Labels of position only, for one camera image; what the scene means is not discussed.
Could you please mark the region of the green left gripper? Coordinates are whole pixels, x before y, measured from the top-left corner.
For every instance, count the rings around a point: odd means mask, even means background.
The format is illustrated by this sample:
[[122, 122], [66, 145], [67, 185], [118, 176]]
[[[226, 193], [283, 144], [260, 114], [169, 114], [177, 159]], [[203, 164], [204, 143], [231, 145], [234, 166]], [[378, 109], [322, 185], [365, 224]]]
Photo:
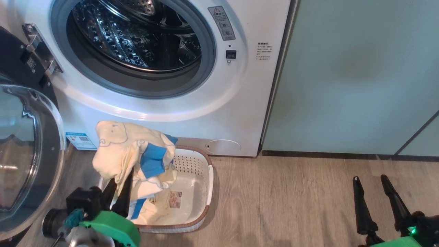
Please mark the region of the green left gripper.
[[[138, 247], [141, 243], [141, 234], [136, 225], [126, 219], [130, 209], [131, 189], [134, 169], [132, 168], [122, 186], [122, 190], [112, 206], [112, 211], [100, 211], [93, 220], [80, 222], [80, 226], [92, 228], [100, 234], [112, 238], [124, 247]], [[110, 210], [116, 193], [115, 179], [109, 180], [100, 196], [102, 210]]]

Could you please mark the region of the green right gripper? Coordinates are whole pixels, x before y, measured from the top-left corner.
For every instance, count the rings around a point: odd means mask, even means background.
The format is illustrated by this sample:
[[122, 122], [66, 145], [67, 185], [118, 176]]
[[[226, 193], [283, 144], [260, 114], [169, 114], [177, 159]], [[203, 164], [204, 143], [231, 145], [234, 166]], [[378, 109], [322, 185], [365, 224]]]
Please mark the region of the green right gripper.
[[385, 195], [388, 197], [394, 220], [395, 230], [401, 233], [401, 237], [384, 241], [377, 235], [378, 226], [371, 218], [369, 209], [364, 199], [364, 189], [358, 176], [353, 177], [353, 197], [355, 204], [356, 231], [364, 235], [365, 244], [359, 247], [422, 247], [422, 237], [406, 237], [410, 235], [409, 227], [412, 227], [412, 216], [405, 203], [394, 189], [387, 175], [381, 175], [381, 183]]

